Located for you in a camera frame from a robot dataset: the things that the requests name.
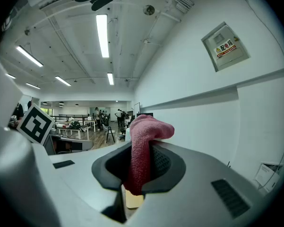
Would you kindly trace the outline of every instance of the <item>air vent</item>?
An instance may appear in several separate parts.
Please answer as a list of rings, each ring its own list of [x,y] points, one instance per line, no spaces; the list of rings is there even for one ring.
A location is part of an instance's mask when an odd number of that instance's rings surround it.
[[[245,201],[225,180],[214,181],[211,184],[233,218],[242,215],[249,209]]]

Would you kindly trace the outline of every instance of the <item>ventilation grille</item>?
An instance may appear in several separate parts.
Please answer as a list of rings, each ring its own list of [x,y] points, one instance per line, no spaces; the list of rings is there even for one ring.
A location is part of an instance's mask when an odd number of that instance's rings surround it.
[[[171,160],[154,147],[150,147],[151,180],[164,175],[170,168]]]
[[[240,216],[249,209],[249,206],[225,180],[218,180],[211,184],[233,218]]]

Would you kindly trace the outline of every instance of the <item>electrical panel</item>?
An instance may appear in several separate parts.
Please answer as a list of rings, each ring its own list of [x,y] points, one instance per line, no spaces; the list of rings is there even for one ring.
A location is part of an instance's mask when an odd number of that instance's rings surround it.
[[[249,58],[241,40],[226,23],[212,30],[202,41],[216,72]]]

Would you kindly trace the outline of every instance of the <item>computer monitor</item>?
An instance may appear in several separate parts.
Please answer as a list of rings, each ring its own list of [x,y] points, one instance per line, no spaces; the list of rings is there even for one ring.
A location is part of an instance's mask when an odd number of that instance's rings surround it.
[[[142,113],[142,114],[144,114],[144,115],[150,115],[150,116],[153,117],[153,113]]]

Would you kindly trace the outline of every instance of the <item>paper sign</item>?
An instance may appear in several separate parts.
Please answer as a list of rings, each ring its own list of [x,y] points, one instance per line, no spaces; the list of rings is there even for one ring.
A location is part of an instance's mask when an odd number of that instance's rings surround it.
[[[36,104],[32,104],[17,126],[17,130],[31,142],[43,145],[53,123],[53,118]]]
[[[230,51],[236,49],[236,46],[233,44],[231,39],[227,39],[225,43],[215,48],[215,53],[218,58],[229,53]]]

